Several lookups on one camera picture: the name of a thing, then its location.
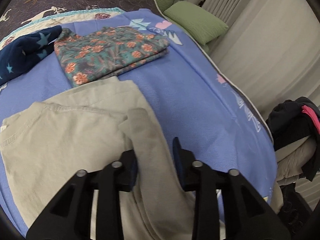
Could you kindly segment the navy star pattern garment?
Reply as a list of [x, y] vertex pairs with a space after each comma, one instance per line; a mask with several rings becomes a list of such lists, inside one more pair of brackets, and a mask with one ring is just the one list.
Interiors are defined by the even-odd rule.
[[29, 72], [54, 51], [54, 41], [62, 27], [51, 28], [23, 35], [1, 49], [1, 85]]

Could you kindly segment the floral folded garment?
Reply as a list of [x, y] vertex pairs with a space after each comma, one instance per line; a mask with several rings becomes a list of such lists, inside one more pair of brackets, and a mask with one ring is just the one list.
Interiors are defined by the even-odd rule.
[[54, 51], [73, 87], [119, 76], [167, 55], [170, 42], [158, 34], [131, 27], [103, 27], [80, 36], [64, 28]]

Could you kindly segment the dark clothes on chair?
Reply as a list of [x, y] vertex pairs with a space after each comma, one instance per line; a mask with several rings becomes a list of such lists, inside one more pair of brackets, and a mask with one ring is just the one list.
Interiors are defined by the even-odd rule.
[[319, 172], [319, 108], [308, 98], [286, 100], [269, 114], [278, 163], [276, 181], [304, 176], [313, 181]]

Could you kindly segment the beige long sleeve shirt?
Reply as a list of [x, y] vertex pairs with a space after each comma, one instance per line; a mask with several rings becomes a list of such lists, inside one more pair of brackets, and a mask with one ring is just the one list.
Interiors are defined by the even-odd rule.
[[81, 85], [1, 126], [5, 172], [26, 226], [78, 170], [101, 170], [127, 150], [137, 156], [138, 178], [120, 194], [125, 239], [191, 239], [194, 199], [181, 189], [161, 126], [132, 81]]

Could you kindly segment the green pillow near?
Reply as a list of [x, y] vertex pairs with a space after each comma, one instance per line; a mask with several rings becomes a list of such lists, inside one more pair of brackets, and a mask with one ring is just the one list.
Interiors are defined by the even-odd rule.
[[182, 26], [201, 45], [211, 42], [228, 30], [225, 22], [201, 7], [186, 1], [176, 2], [163, 14]]

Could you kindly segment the blue printed bed sheet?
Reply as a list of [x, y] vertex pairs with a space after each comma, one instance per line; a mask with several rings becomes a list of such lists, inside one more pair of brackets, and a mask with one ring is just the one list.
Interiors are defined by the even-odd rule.
[[151, 105], [168, 143], [178, 137], [195, 157], [226, 172], [238, 169], [269, 202], [276, 179], [276, 158], [263, 119], [247, 98], [217, 70], [191, 38], [148, 9], [110, 11], [111, 17], [67, 23], [78, 35], [104, 26], [130, 26], [163, 34], [169, 53], [122, 74]]

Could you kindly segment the white patterned quilt edge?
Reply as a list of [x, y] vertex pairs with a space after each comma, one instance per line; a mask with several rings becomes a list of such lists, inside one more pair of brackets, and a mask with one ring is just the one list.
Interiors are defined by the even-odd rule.
[[11, 43], [13, 40], [30, 33], [37, 32], [42, 29], [54, 27], [73, 22], [82, 22], [89, 20], [101, 20], [112, 18], [114, 16], [123, 14], [125, 11], [120, 8], [104, 8], [104, 9], [91, 9], [91, 10], [77, 10], [68, 11], [60, 14], [54, 14], [39, 18], [38, 20], [31, 21], [16, 30], [12, 31], [1, 40], [1, 49]]

